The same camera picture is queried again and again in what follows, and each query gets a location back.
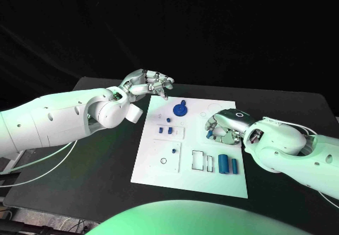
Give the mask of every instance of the robotic hand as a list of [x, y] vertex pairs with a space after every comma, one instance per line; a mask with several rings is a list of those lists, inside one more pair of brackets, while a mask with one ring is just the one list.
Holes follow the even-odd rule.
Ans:
[[131, 104], [146, 94], [167, 100], [164, 88], [175, 80], [137, 70], [118, 87], [50, 94], [0, 112], [0, 157], [30, 148], [66, 144], [115, 127], [124, 118], [137, 122], [143, 110]]
[[[226, 132], [224, 136], [212, 133], [216, 125]], [[291, 125], [300, 127], [306, 135]], [[245, 152], [263, 169], [283, 172], [300, 184], [339, 199], [339, 139], [268, 117], [255, 121], [237, 109], [219, 111], [209, 118], [205, 130], [206, 137], [221, 143], [235, 145], [242, 139]]]

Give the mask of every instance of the white board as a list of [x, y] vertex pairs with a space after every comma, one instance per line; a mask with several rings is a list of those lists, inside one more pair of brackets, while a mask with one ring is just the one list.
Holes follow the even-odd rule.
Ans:
[[[177, 117], [173, 114], [173, 107], [180, 104], [182, 100], [186, 101], [188, 114]], [[225, 145], [206, 138], [206, 120], [218, 111], [229, 108], [235, 108], [234, 101], [180, 97], [169, 97], [169, 100], [163, 100], [160, 96], [151, 96], [131, 177], [133, 183], [248, 198], [241, 145]], [[180, 129], [177, 134], [169, 135], [169, 127], [173, 127], [173, 131]], [[177, 143], [180, 143], [179, 171], [159, 163], [162, 156], [170, 157], [170, 148]], [[203, 152], [203, 171], [192, 169], [192, 150]], [[219, 154], [229, 156], [229, 174], [219, 173]], [[212, 156], [212, 172], [206, 171], [206, 156]], [[237, 159], [238, 174], [232, 174], [232, 158]]]

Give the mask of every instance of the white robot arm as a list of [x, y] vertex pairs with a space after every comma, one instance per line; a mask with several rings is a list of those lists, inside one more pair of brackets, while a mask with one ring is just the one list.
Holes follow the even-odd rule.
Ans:
[[[317, 135], [309, 128], [303, 135], [296, 128], [268, 117], [255, 121], [237, 110], [218, 112], [208, 120], [208, 138], [225, 144], [238, 144], [244, 139], [245, 152], [255, 163], [273, 173], [287, 174], [300, 184], [339, 199], [339, 139]], [[224, 136], [212, 131], [219, 125]]]
[[143, 110], [131, 102], [144, 94], [167, 99], [163, 87], [172, 89], [173, 82], [157, 72], [137, 70], [118, 87], [50, 94], [0, 112], [0, 157], [66, 144], [115, 127], [124, 118], [136, 123]]

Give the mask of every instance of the black table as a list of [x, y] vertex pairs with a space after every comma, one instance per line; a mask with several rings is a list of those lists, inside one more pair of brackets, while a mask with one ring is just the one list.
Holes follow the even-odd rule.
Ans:
[[[84, 77], [74, 90], [117, 86], [120, 80]], [[263, 116], [301, 124], [319, 134], [339, 138], [339, 124], [322, 95], [238, 88], [175, 85], [170, 96], [234, 100], [237, 108]], [[136, 105], [147, 112], [150, 95]], [[336, 231], [339, 210], [317, 191], [284, 174], [264, 171], [242, 151], [248, 199], [131, 183], [136, 154], [146, 114], [137, 124], [127, 120], [78, 141], [62, 165], [39, 180], [13, 187], [4, 199], [10, 207], [27, 208], [63, 216], [105, 221], [141, 204], [173, 199], [219, 203], [260, 213], [313, 234]], [[33, 160], [61, 147], [40, 148]], [[25, 168], [17, 182], [45, 173], [68, 150]]]

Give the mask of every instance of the black curtain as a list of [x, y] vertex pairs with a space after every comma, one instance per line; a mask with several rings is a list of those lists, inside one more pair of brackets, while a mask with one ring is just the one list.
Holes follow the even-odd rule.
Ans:
[[326, 62], [332, 7], [225, 0], [1, 2], [0, 110], [71, 91], [82, 76], [123, 79], [144, 68], [183, 84], [320, 93], [339, 114]]

